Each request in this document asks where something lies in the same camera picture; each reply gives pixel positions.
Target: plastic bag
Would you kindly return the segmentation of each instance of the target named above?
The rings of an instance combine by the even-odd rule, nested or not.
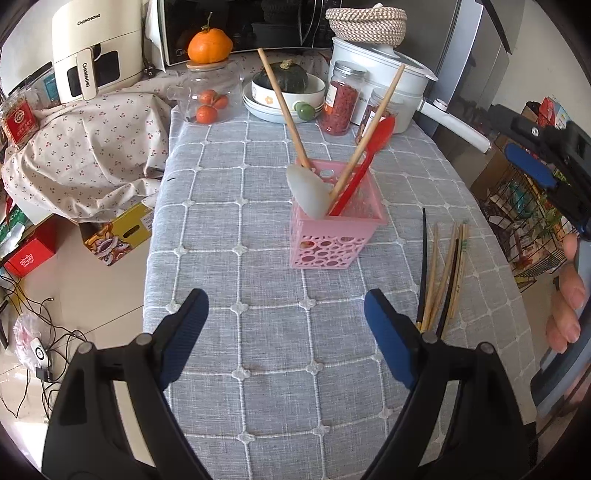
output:
[[[47,328],[43,321],[32,312],[21,313],[14,327],[12,327],[12,332],[14,333],[14,354],[17,356],[18,361],[33,373],[35,373],[35,368],[40,367],[41,364],[31,348],[31,342],[35,338],[39,338],[41,343],[43,343],[43,333],[46,330]]]

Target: red box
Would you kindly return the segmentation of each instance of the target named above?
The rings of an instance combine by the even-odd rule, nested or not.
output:
[[[56,220],[49,218],[25,240],[4,264],[12,275],[23,278],[56,254]]]

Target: human hand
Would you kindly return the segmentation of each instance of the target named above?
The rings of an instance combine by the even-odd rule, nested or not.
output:
[[[575,309],[581,308],[586,300],[583,280],[572,261],[577,252],[577,236],[574,233],[563,239],[563,250],[569,260],[560,273],[560,291],[552,296],[552,315],[546,324],[546,338],[550,348],[564,353],[569,343],[575,343],[581,334]]]

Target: checkered tablecloth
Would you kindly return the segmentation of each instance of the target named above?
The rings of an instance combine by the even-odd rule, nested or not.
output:
[[[310,158],[345,161],[354,149],[352,132],[330,137],[316,124],[298,129]],[[209,295],[209,319],[166,396],[212,477],[361,477],[408,394],[376,346],[363,297],[381,288],[399,312],[416,317],[422,207],[430,241],[439,223],[440,266],[453,222],[470,225],[460,313],[445,340],[494,344],[524,420],[532,420],[534,353],[521,296],[476,202],[416,125],[372,164],[389,224],[344,271],[288,266],[285,167],[295,154],[283,125],[246,112],[224,124],[189,125],[173,111],[170,150],[144,323],[154,330],[193,288]],[[451,385],[425,460],[440,449],[454,395]]]

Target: white spoon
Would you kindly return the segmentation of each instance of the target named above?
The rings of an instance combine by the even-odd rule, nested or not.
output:
[[[311,170],[301,165],[287,167],[287,184],[304,213],[314,220],[322,220],[329,210],[330,185]]]

